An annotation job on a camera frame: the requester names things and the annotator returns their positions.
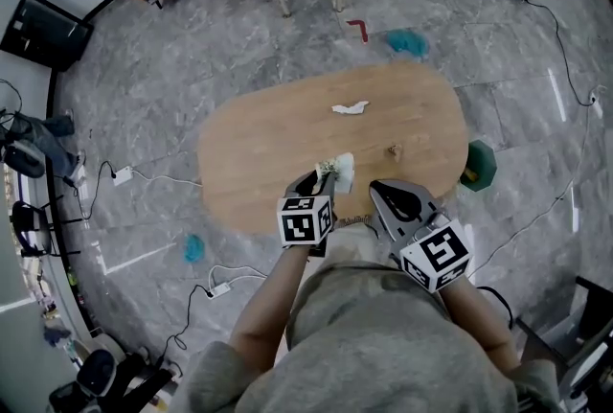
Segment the white tape corner mark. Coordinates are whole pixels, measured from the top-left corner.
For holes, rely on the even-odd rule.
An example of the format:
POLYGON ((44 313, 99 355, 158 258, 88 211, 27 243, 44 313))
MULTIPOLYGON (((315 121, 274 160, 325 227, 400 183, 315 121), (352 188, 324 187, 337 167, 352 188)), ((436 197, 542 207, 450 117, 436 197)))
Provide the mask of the white tape corner mark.
POLYGON ((132 264, 136 264, 136 263, 138 263, 138 262, 140 262, 140 261, 142 261, 142 260, 144 260, 146 258, 149 258, 151 256, 159 254, 159 253, 161 253, 163 251, 166 251, 168 249, 171 249, 171 248, 173 248, 175 246, 176 246, 176 243, 175 242, 171 242, 169 244, 166 244, 166 245, 161 246, 159 248, 156 248, 154 250, 148 251, 148 252, 143 253, 143 254, 141 254, 139 256, 136 256, 134 258, 128 259, 128 260, 126 260, 126 261, 124 261, 124 262, 122 262, 120 264, 115 264, 115 265, 107 266, 106 262, 104 260, 104 257, 103 257, 103 253, 102 253, 102 250, 101 250, 101 247, 100 247, 100 243, 98 241, 94 241, 91 244, 91 247, 95 249, 95 259, 96 259, 96 262, 100 266, 102 274, 104 276, 107 276, 107 275, 112 274, 112 273, 116 273, 116 272, 118 272, 118 271, 120 271, 120 270, 122 270, 122 269, 124 269, 126 267, 131 266, 132 264))

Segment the small teal cloth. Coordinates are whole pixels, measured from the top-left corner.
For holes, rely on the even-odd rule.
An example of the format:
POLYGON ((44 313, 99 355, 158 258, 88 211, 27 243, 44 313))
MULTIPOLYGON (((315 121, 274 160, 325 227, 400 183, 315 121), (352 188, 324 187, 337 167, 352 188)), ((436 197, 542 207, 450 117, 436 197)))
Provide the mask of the small teal cloth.
POLYGON ((205 255, 204 241, 195 234, 189 234, 184 243, 184 259, 189 264, 201 261, 205 255))

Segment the red tape corner mark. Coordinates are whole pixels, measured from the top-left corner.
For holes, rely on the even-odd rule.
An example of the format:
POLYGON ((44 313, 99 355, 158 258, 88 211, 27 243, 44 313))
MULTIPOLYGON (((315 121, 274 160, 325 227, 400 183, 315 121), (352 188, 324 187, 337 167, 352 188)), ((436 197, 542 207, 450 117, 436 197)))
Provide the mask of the red tape corner mark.
POLYGON ((350 27, 356 27, 359 30, 360 37, 363 43, 367 43, 369 41, 368 31, 366 28, 366 24, 363 20, 359 20, 359 19, 347 20, 346 23, 350 27))

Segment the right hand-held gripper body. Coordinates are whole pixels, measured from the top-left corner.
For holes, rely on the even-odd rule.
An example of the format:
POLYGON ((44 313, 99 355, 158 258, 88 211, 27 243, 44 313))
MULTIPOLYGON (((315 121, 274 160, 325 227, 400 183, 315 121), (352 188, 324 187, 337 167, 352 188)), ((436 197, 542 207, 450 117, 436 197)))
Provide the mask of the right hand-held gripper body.
POLYGON ((437 292, 463 276, 472 257, 464 228, 456 219, 420 224, 395 218, 392 260, 428 292, 437 292))

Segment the person's right forearm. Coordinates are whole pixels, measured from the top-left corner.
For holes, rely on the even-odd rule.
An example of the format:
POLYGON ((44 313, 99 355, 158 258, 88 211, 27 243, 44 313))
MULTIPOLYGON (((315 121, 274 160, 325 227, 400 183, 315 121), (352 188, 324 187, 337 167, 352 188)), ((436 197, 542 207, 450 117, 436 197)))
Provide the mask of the person's right forearm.
POLYGON ((500 372, 508 375, 520 365, 508 326, 467 277, 441 289, 440 296, 452 320, 479 343, 500 372))

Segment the white tissue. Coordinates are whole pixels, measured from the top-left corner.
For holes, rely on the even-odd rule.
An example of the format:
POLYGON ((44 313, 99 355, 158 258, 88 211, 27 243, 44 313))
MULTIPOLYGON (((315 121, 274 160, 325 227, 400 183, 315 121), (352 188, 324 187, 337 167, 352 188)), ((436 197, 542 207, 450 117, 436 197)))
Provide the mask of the white tissue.
POLYGON ((331 110, 334 113, 338 113, 341 115, 360 115, 363 114, 365 108, 370 104, 369 101, 359 101, 353 105, 342 105, 337 104, 334 105, 331 110))

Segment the dark chair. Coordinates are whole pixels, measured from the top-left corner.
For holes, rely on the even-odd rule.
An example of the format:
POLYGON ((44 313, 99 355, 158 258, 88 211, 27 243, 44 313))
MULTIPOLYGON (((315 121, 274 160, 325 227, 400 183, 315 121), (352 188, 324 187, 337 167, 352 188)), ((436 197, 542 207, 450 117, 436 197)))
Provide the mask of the dark chair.
POLYGON ((23 259, 45 256, 61 257, 81 253, 80 250, 55 250, 53 234, 61 225, 83 222, 85 218, 73 218, 55 223, 48 218, 47 209, 51 207, 51 202, 41 207, 35 207, 20 199, 13 203, 9 220, 13 233, 21 246, 20 256, 23 259))

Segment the person's beige trousers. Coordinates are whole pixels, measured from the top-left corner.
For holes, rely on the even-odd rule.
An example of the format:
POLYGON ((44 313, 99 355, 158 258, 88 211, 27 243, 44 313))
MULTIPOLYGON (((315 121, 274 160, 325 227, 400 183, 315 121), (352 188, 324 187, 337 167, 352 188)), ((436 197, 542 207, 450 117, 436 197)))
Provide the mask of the person's beige trousers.
POLYGON ((349 262, 382 264, 397 268, 390 257, 391 245, 371 225, 357 222, 329 233, 323 258, 309 257, 306 268, 317 270, 322 266, 349 262))

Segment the green waste bin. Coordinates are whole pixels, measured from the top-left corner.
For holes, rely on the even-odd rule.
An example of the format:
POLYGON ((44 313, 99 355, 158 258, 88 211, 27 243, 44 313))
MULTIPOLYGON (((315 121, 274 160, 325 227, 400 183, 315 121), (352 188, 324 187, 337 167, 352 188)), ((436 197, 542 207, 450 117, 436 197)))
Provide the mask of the green waste bin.
POLYGON ((479 174, 479 180, 469 183, 463 174, 460 182, 472 192, 479 192, 492 184, 497 172, 497 164, 493 149, 481 140, 475 140, 468 144, 468 154, 465 167, 470 167, 479 174))

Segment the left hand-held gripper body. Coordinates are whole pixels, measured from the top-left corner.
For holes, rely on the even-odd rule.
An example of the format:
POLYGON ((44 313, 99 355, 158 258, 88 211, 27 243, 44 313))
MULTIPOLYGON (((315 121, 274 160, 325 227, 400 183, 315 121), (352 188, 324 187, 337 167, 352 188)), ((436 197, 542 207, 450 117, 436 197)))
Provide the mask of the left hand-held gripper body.
POLYGON ((308 246, 310 257, 325 257, 333 228, 329 195, 283 197, 277 203, 277 222, 283 247, 308 246))

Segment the person's left forearm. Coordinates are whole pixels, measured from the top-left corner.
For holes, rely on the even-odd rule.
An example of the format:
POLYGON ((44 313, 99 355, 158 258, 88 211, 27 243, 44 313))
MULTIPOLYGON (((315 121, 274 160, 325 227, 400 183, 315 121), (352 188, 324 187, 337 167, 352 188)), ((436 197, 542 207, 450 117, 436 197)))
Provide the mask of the person's left forearm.
POLYGON ((274 366, 309 251, 307 246, 290 246, 282 253, 231 332, 229 345, 260 374, 274 366))

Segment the large teal cloth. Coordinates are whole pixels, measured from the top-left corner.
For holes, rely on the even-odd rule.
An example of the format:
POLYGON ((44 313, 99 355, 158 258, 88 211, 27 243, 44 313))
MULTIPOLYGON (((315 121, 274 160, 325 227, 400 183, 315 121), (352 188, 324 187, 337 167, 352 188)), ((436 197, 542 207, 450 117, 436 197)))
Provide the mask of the large teal cloth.
POLYGON ((387 44, 396 52, 406 52, 414 57, 425 57, 429 52, 427 39, 410 29, 391 30, 386 34, 387 44))

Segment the oval wooden table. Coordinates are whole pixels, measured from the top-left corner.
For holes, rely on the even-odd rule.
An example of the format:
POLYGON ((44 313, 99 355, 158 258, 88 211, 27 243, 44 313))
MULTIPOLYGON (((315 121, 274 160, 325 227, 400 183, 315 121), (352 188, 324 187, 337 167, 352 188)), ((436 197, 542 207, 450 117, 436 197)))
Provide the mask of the oval wooden table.
POLYGON ((340 218, 373 210, 369 185, 400 179, 447 195, 467 159, 459 98, 436 70, 409 61, 370 65, 297 80, 225 102, 204 122, 197 147, 202 197, 212 219, 247 235, 277 230, 286 187, 318 162, 350 152, 354 181, 338 195, 340 218), (360 115, 334 105, 370 104, 360 115), (397 163, 388 152, 402 145, 397 163))

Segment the paper cup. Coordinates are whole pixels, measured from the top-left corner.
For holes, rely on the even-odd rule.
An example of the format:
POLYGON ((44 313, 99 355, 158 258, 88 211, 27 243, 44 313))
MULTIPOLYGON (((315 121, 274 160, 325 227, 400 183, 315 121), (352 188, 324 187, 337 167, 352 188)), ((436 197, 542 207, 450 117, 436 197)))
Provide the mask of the paper cup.
POLYGON ((354 181, 354 157, 350 152, 339 154, 328 160, 315 165, 319 182, 326 175, 331 175, 334 180, 334 190, 337 194, 349 194, 354 181))

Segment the person's grey shirt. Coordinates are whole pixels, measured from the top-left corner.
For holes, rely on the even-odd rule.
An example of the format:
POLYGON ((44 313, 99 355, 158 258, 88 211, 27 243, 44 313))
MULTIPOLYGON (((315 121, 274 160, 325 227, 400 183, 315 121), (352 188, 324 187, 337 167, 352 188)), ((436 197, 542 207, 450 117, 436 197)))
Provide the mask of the person's grey shirt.
POLYGON ((191 359, 170 413, 559 413, 551 362, 501 372, 439 299, 380 264, 310 276, 286 340, 264 373, 210 344, 191 359))

